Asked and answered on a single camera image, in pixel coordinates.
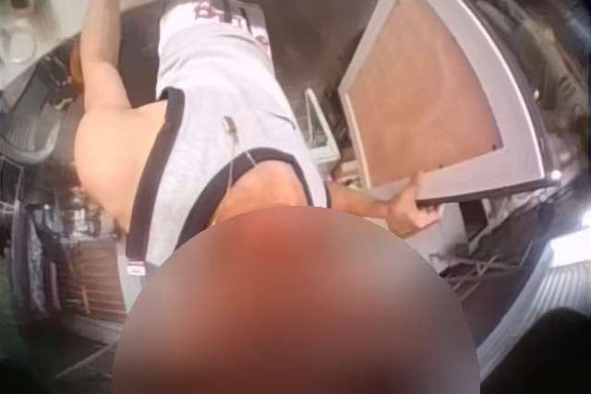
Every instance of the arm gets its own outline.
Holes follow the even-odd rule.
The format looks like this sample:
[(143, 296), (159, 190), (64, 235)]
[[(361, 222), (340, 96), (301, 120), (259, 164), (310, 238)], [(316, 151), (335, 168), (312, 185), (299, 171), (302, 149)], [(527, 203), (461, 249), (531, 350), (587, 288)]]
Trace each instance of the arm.
[(441, 208), (419, 209), (416, 206), (421, 178), (422, 174), (416, 175), (400, 194), (385, 201), (331, 183), (332, 207), (359, 217), (384, 219), (394, 234), (410, 237), (441, 218)]
[(120, 0), (90, 0), (80, 43), (86, 112), (129, 109), (117, 72)]

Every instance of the person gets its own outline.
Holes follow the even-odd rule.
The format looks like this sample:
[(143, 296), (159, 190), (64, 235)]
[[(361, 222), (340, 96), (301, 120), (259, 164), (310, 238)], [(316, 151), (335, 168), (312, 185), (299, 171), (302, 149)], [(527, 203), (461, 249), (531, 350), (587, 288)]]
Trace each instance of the person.
[(401, 237), (440, 218), (416, 206), (420, 175), (388, 201), (324, 184), (265, 47), (230, 23), (201, 20), (212, 2), (165, 14), (157, 100), (133, 109), (117, 72), (120, 0), (90, 0), (75, 162), (127, 232), (130, 263), (159, 267), (213, 224), (267, 207), (331, 207), (384, 219)]

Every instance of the black trim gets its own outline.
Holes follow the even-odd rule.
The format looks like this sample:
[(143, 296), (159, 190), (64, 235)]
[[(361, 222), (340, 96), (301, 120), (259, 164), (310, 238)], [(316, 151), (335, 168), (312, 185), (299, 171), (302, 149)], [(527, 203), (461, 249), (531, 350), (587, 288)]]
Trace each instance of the black trim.
[(182, 90), (167, 88), (159, 100), (168, 101), (166, 117), (139, 179), (127, 235), (126, 256), (136, 261), (143, 261), (146, 258), (158, 188), (175, 145), (185, 110), (185, 93)]
[[(251, 149), (249, 152), (255, 163), (261, 163), (263, 161), (283, 161), (290, 164), (294, 168), (297, 178), (304, 187), (308, 204), (310, 206), (314, 206), (314, 201), (312, 199), (312, 195), (310, 194), (306, 176), (304, 175), (302, 168), (299, 166), (294, 156), (277, 149), (270, 148), (256, 148)], [(254, 165), (248, 158), (248, 155), (246, 153), (242, 153), (234, 159), (233, 168), (232, 183), (235, 184), (244, 174), (252, 170)], [(197, 202), (195, 202), (195, 205), (193, 205), (193, 208), (191, 208), (191, 211), (187, 215), (187, 219), (183, 225), (183, 230), (178, 236), (175, 250), (186, 243), (188, 240), (195, 237), (197, 234), (207, 229), (210, 220), (213, 217), (213, 213), (218, 208), (225, 195), (228, 186), (229, 175), (230, 162), (228, 162), (227, 165), (225, 165), (217, 174), (215, 174), (207, 186), (205, 186), (199, 195)]]

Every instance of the wooden plank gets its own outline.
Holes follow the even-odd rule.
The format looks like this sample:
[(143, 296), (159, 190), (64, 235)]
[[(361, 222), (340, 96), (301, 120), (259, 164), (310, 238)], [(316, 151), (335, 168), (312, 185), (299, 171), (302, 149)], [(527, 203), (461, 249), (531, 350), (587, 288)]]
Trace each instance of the wooden plank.
[(474, 70), (425, 0), (396, 2), (349, 98), (372, 186), (502, 147)]

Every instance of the blurred object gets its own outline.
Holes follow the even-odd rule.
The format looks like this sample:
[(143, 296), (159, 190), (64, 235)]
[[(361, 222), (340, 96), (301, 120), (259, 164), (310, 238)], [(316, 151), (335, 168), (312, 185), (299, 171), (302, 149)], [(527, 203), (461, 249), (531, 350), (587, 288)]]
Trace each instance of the blurred object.
[(67, 106), (80, 91), (57, 57), (45, 57), (24, 76), (26, 79), (8, 92), (12, 97), (3, 100), (11, 104), (0, 113), (0, 153), (16, 163), (31, 165), (51, 155)]

